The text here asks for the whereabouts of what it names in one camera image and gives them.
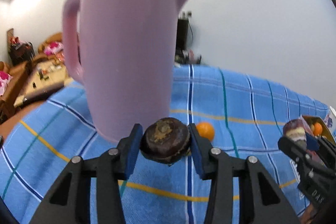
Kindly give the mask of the purple sweet potato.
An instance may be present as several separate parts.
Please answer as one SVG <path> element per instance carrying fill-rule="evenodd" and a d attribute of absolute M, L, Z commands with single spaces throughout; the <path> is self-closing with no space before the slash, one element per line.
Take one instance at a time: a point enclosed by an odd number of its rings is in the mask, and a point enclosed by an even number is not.
<path fill-rule="evenodd" d="M 293 119 L 282 128 L 282 133 L 302 149 L 307 149 L 306 132 L 301 119 Z"/>

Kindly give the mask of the pink metal tin tray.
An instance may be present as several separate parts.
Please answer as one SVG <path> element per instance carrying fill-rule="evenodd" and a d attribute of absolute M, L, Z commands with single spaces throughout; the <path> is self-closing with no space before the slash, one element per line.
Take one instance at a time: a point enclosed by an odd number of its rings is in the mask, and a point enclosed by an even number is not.
<path fill-rule="evenodd" d="M 328 129 L 325 122 L 316 116 L 302 115 L 300 116 L 307 124 L 306 131 L 313 136 L 323 136 L 331 143 L 335 144 L 334 137 L 330 130 Z"/>

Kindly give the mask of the small orange near kettle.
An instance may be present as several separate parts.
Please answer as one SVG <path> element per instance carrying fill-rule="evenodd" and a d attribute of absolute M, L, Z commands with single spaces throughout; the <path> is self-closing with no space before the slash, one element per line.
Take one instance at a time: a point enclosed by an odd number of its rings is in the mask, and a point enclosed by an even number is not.
<path fill-rule="evenodd" d="M 196 128 L 201 137 L 206 138 L 209 141 L 213 141 L 215 137 L 215 129 L 211 123 L 199 122 L 196 124 Z"/>

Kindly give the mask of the blue plaid tablecloth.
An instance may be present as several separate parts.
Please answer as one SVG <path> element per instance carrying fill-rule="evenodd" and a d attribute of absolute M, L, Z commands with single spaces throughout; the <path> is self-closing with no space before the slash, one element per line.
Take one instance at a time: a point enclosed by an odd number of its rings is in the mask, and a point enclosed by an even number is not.
<path fill-rule="evenodd" d="M 230 156 L 256 156 L 297 214 L 309 205 L 297 188 L 295 163 L 277 146 L 282 127 L 301 115 L 326 117 L 329 106 L 282 84 L 213 67 L 174 69 L 170 115 L 183 123 L 209 122 L 213 145 Z M 15 126 L 1 148 L 1 197 L 28 223 L 59 173 L 74 156 L 100 156 L 112 143 L 97 132 L 82 85 L 71 82 Z M 120 182 L 127 223 L 202 223 L 210 182 L 185 157 L 172 166 L 139 156 Z"/>

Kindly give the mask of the white tv stand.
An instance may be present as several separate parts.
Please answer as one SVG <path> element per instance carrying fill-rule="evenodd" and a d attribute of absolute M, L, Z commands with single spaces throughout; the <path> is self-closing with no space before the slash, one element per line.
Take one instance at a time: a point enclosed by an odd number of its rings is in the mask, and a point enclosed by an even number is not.
<path fill-rule="evenodd" d="M 182 65 L 198 65 L 202 61 L 201 55 L 196 55 L 192 50 L 176 50 L 174 57 L 174 66 L 180 67 Z"/>

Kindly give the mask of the wooden coffee table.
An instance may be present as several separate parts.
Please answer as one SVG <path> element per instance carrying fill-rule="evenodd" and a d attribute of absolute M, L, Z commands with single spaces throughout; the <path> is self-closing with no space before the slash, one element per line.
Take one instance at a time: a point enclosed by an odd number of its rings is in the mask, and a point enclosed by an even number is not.
<path fill-rule="evenodd" d="M 65 65 L 59 60 L 50 59 L 37 63 L 15 100 L 14 107 L 49 97 L 71 81 Z"/>

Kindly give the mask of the black television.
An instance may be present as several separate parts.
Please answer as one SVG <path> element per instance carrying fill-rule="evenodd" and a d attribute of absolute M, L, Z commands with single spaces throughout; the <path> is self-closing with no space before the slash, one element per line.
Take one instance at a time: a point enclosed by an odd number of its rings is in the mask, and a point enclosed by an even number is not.
<path fill-rule="evenodd" d="M 184 51 L 186 49 L 188 29 L 189 29 L 189 20 L 178 19 L 177 38 L 176 38 L 177 51 Z"/>

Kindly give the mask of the brown leather sofa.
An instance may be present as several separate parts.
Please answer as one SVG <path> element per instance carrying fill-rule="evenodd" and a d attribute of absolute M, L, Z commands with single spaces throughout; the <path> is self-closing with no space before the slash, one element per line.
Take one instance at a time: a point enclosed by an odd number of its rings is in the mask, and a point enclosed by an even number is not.
<path fill-rule="evenodd" d="M 1 61 L 1 123 L 15 114 L 14 102 L 31 71 L 32 67 L 29 61 L 24 61 L 14 67 Z"/>

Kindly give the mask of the pink electric kettle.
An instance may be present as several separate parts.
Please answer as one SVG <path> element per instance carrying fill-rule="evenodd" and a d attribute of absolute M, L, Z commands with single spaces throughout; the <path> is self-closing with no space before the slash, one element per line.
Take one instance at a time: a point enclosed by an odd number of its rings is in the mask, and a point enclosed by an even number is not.
<path fill-rule="evenodd" d="M 178 16 L 188 0 L 66 0 L 63 47 L 96 131 L 117 142 L 169 115 Z"/>

